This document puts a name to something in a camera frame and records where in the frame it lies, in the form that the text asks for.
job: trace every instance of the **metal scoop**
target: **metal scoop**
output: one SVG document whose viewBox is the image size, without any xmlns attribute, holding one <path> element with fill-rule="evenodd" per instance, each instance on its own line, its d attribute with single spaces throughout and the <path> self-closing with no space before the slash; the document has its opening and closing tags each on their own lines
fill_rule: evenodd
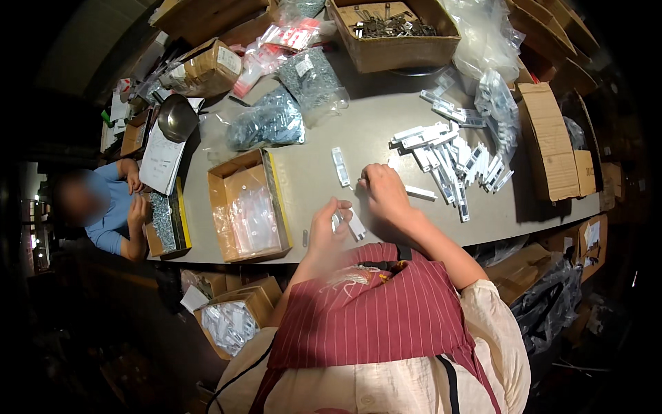
<svg viewBox="0 0 662 414">
<path fill-rule="evenodd" d="M 152 96 L 161 104 L 157 120 L 164 136 L 176 143 L 189 139 L 199 120 L 188 100 L 178 93 L 169 95 L 165 100 L 156 92 Z"/>
</svg>

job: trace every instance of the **button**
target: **button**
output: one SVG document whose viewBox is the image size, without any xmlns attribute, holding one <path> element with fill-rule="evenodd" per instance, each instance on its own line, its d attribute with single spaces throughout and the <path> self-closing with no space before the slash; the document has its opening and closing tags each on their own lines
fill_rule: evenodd
<svg viewBox="0 0 662 414">
<path fill-rule="evenodd" d="M 375 402 L 375 398 L 372 395 L 365 395 L 361 397 L 361 402 L 365 405 L 370 405 Z"/>
</svg>

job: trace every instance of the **hand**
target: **hand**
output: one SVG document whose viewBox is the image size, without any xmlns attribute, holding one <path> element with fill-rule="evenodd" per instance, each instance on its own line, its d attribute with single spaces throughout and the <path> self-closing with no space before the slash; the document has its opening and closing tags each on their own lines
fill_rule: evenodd
<svg viewBox="0 0 662 414">
<path fill-rule="evenodd" d="M 402 230 L 415 209 L 397 171 L 386 164 L 370 164 L 361 173 L 359 185 L 368 194 L 370 211 Z"/>
<path fill-rule="evenodd" d="M 140 191 L 145 187 L 143 183 L 140 182 L 137 172 L 130 172 L 126 175 L 126 183 L 128 184 L 128 194 L 132 195 L 135 193 L 140 193 Z"/>
<path fill-rule="evenodd" d="M 351 206 L 349 201 L 331 197 L 331 200 L 315 213 L 310 224 L 308 252 L 301 261 L 302 264 L 310 264 L 316 273 L 325 272 L 333 266 L 350 233 L 348 223 L 352 219 L 352 212 L 349 210 Z M 331 216 L 336 210 L 340 210 L 343 222 L 333 233 Z"/>
<path fill-rule="evenodd" d="M 133 197 L 126 216 L 126 223 L 129 228 L 141 227 L 146 222 L 149 212 L 150 202 L 145 200 L 145 197 L 141 195 Z"/>
</svg>

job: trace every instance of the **cream shirt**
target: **cream shirt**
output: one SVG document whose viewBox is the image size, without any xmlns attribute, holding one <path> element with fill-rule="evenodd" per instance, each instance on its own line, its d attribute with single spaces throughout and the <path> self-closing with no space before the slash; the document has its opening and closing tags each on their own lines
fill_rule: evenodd
<svg viewBox="0 0 662 414">
<path fill-rule="evenodd" d="M 460 295 L 476 354 L 501 412 L 521 413 L 526 405 L 531 373 L 520 329 L 494 284 L 478 280 Z M 226 382 L 257 361 L 277 328 L 262 329 L 230 361 L 218 383 Z M 247 413 L 267 370 L 265 358 L 230 384 L 218 397 L 226 414 Z M 457 372 L 459 409 L 466 413 L 494 413 L 485 388 L 464 367 Z M 436 358 L 287 370 L 267 398 L 264 412 L 310 413 L 320 408 L 350 413 L 450 413 L 448 375 Z M 220 413 L 213 403 L 210 413 Z"/>
</svg>

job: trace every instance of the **metal screw pile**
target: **metal screw pile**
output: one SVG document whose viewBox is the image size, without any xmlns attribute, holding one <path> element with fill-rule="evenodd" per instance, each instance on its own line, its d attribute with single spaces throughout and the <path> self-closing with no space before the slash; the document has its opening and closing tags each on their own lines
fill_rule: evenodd
<svg viewBox="0 0 662 414">
<path fill-rule="evenodd" d="M 389 3 L 386 3 L 384 10 L 386 19 L 382 19 L 379 13 L 376 12 L 376 16 L 373 16 L 368 10 L 361 11 L 358 6 L 354 6 L 354 11 L 362 19 L 365 19 L 350 26 L 359 39 L 437 35 L 437 30 L 433 26 L 424 25 L 420 19 L 408 21 L 405 16 L 413 17 L 408 11 L 391 16 L 391 5 Z"/>
</svg>

